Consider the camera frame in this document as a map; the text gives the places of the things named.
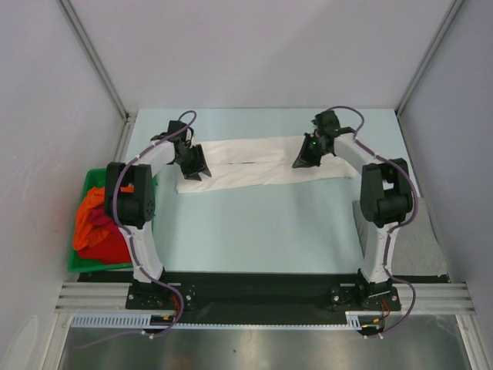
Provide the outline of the white printed t-shirt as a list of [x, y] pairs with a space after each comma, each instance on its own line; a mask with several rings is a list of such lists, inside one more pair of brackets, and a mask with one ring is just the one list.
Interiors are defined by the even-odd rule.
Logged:
[[214, 140], [201, 143], [211, 175], [202, 180], [180, 177], [180, 194], [203, 193], [259, 185], [305, 183], [332, 178], [354, 178], [357, 171], [345, 160], [332, 154], [321, 165], [292, 167], [303, 143], [301, 136], [258, 139]]

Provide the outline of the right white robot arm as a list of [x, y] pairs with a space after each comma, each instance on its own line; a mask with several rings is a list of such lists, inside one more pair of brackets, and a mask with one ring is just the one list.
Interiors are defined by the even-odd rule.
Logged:
[[341, 126], [334, 109], [318, 113], [312, 124], [314, 131], [305, 133], [292, 167], [318, 167], [326, 155], [348, 162], [361, 176], [359, 204], [367, 223], [364, 260], [355, 284], [332, 290], [332, 308], [397, 311], [400, 303], [393, 285], [398, 279], [391, 272], [391, 259], [399, 229], [411, 223], [418, 211], [407, 161], [377, 154], [359, 139], [356, 129]]

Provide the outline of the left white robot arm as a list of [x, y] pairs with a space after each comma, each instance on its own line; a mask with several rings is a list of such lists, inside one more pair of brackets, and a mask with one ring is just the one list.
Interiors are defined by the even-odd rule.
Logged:
[[130, 161], [106, 167], [104, 209], [124, 238], [132, 263], [132, 282], [126, 308], [162, 309], [169, 301], [176, 310], [185, 305], [182, 293], [165, 282], [165, 268], [153, 237], [156, 212], [155, 177], [165, 166], [179, 166], [184, 180], [201, 181], [212, 174], [201, 145], [193, 142], [193, 119], [169, 121], [165, 132]]

